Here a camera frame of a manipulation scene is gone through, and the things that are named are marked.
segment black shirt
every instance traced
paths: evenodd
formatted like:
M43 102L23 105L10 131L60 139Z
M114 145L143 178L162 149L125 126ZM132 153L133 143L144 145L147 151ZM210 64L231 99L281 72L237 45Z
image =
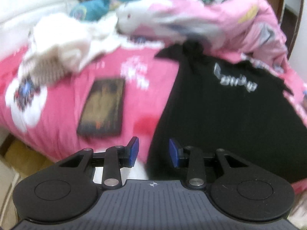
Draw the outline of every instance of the black shirt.
M283 96L283 81L249 61L205 56L200 44L163 49L179 71L147 161L150 179L185 179L168 153L169 138L204 152L226 149L289 182L307 177L307 129Z

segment silver bolt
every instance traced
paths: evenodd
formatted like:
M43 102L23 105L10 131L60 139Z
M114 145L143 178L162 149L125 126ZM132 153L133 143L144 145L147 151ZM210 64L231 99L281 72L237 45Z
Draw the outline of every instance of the silver bolt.
M119 181L117 179L114 179L114 178L109 178L109 179L106 179L104 181L104 184L109 186L109 187L114 187L117 184L119 184Z
M201 186L204 184L204 180L200 178L193 178L189 180L189 183L193 186Z

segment gray gripper base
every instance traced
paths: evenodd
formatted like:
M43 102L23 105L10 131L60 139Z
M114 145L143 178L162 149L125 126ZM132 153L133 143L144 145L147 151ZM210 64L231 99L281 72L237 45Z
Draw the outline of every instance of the gray gripper base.
M26 220L14 230L295 230L287 220L267 224L235 221L211 205L205 193L180 181L128 180L105 191L87 213L56 225Z

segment padded headboard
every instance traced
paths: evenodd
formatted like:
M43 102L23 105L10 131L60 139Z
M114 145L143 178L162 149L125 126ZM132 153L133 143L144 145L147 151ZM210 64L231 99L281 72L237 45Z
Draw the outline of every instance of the padded headboard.
M26 44L29 30L42 16L68 13L77 0L0 0L0 60Z

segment dark book cover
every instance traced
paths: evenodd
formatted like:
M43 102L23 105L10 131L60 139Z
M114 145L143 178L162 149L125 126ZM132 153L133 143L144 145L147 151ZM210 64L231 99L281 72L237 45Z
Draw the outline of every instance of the dark book cover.
M116 136L122 130L125 80L96 80L90 90L79 121L77 134L91 137Z

